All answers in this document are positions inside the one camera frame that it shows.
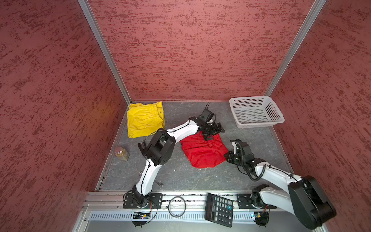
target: robotic arm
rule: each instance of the robotic arm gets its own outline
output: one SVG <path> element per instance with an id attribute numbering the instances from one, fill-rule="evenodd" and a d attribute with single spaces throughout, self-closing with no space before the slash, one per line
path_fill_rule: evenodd
<path id="1" fill-rule="evenodd" d="M 142 155 L 147 160 L 139 182 L 132 189 L 139 207 L 147 205 L 156 175 L 161 166 L 170 159 L 177 142 L 200 131 L 205 140 L 212 140 L 213 135 L 225 132 L 220 123 L 216 124 L 213 121 L 214 115 L 205 108 L 201 115 L 189 118 L 180 126 L 170 130 L 158 129 L 148 145 L 144 141 L 138 144 Z"/>
<path id="2" fill-rule="evenodd" d="M 148 145 L 145 141 L 138 144 L 147 160 L 139 182 L 132 189 L 140 208 L 148 204 L 156 175 L 170 159 L 177 142 L 200 131 L 205 140 L 212 140 L 213 135 L 225 132 L 220 123 L 213 121 L 213 117 L 214 113 L 205 108 L 201 115 L 189 118 L 180 126 L 170 130 L 158 129 Z M 231 142 L 233 152 L 224 155 L 228 162 L 242 167 L 251 180 L 263 178 L 282 189 L 276 190 L 266 184 L 254 188 L 249 199 L 253 207 L 261 209 L 265 205 L 277 206 L 294 214 L 308 229 L 315 229 L 336 216 L 334 206 L 313 177 L 289 174 L 265 160 L 255 158 L 247 143 L 241 140 Z"/>
<path id="3" fill-rule="evenodd" d="M 255 158 L 247 143 L 231 142 L 233 152 L 224 155 L 228 162 L 241 166 L 251 180 L 265 179 L 282 189 L 276 190 L 266 184 L 254 188 L 250 196 L 253 207 L 277 206 L 294 214 L 308 229 L 315 229 L 336 216 L 336 209 L 312 176 L 289 174 Z"/>

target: enclosure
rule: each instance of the enclosure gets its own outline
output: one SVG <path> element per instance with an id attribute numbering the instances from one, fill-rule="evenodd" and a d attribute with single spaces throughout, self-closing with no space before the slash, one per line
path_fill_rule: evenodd
<path id="1" fill-rule="evenodd" d="M 337 210 L 323 230 L 370 230 L 370 1 L 27 0 L 0 10 L 1 230 L 76 231 L 97 202 L 122 204 L 146 163 L 128 107 L 158 101 L 165 129 L 210 102 L 228 150 L 241 139 L 318 180 Z M 270 96 L 285 122 L 237 128 L 228 100 L 248 96 Z M 227 162 L 195 168 L 181 147 L 154 192 L 258 185 Z M 289 231 L 290 216 L 272 215 L 268 231 Z"/>

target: aluminum frame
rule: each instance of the aluminum frame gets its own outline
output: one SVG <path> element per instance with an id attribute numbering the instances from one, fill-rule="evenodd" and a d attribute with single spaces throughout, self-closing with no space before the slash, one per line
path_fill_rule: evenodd
<path id="1" fill-rule="evenodd" d="M 103 168 L 103 170 L 101 172 L 101 175 L 99 177 L 99 180 L 98 180 L 97 185 L 95 186 L 95 190 L 94 191 L 99 191 L 101 189 L 101 185 L 104 184 L 105 177 L 108 174 L 109 167 L 111 166 L 112 160 L 114 158 L 114 149 L 118 145 L 118 143 L 120 142 L 121 135 L 122 135 L 122 133 L 123 133 L 125 127 L 126 127 L 126 124 L 128 123 L 128 120 L 127 120 L 127 112 L 128 112 L 128 110 L 129 110 L 129 105 L 126 108 L 125 115 L 122 118 L 120 127 L 118 128 L 118 131 L 117 131 L 116 136 L 115 136 L 115 140 L 112 143 L 111 149 L 109 151 L 109 154 L 107 156 L 106 162 L 104 164 L 104 168 Z"/>
<path id="2" fill-rule="evenodd" d="M 318 14 L 322 10 L 322 7 L 325 5 L 326 0 L 315 0 L 312 7 L 310 8 L 308 15 L 304 19 L 303 24 L 301 25 L 298 33 L 295 36 L 289 50 L 286 53 L 285 58 L 283 59 L 281 65 L 279 66 L 275 76 L 273 77 L 272 81 L 270 82 L 269 87 L 267 88 L 264 96 L 270 96 L 276 87 L 278 81 L 281 79 L 283 73 L 285 72 L 287 66 L 291 62 L 292 58 L 294 57 L 295 53 L 299 49 L 301 43 L 303 42 L 305 36 L 307 35 L 308 31 L 312 27 L 314 21 L 316 20 Z"/>
<path id="3" fill-rule="evenodd" d="M 131 103 L 131 98 L 129 96 L 129 92 L 126 89 L 126 86 L 124 84 L 123 79 L 121 78 L 120 72 L 116 66 L 116 63 L 111 55 L 111 52 L 109 51 L 109 48 L 107 46 L 106 41 L 104 40 L 103 34 L 99 28 L 99 25 L 94 17 L 93 11 L 88 3 L 88 0 L 78 0 L 80 7 L 86 17 L 86 20 L 89 23 L 90 28 L 93 31 L 93 34 L 103 52 L 104 57 L 106 58 L 106 61 L 108 63 L 109 68 L 112 71 L 112 74 L 114 75 L 116 82 L 121 90 L 121 93 L 123 97 L 125 98 L 126 104 Z"/>
<path id="4" fill-rule="evenodd" d="M 131 212 L 137 209 L 123 209 L 122 208 L 122 197 L 126 192 L 123 191 L 100 191 L 100 192 L 89 192 L 84 205 L 79 214 L 79 218 L 72 232 L 84 232 L 89 222 L 89 218 L 94 211 L 125 211 Z M 154 192 L 164 194 L 162 198 L 162 206 L 158 210 L 159 212 L 167 212 L 167 206 L 170 200 L 174 196 L 182 196 L 187 202 L 187 212 L 200 212 L 204 211 L 206 197 L 208 193 L 223 196 L 233 201 L 234 212 L 259 212 L 263 209 L 239 209 L 237 203 L 237 193 L 251 193 L 251 191 L 163 191 Z M 282 212 L 283 209 L 271 209 L 271 211 Z M 317 227 L 314 232 L 328 232 L 327 227 L 323 224 L 321 227 Z"/>

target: yellow shorts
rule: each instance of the yellow shorts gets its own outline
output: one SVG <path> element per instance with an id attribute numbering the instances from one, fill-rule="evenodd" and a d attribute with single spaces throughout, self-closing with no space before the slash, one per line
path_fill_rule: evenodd
<path id="1" fill-rule="evenodd" d="M 148 136 L 159 128 L 165 128 L 162 102 L 148 105 L 130 104 L 128 110 L 129 138 Z"/>

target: white plastic basket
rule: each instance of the white plastic basket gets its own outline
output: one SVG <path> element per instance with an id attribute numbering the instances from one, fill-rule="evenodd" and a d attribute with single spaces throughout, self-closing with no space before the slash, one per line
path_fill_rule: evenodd
<path id="1" fill-rule="evenodd" d="M 229 105 L 238 128 L 270 127 L 285 121 L 276 103 L 267 96 L 231 98 Z"/>

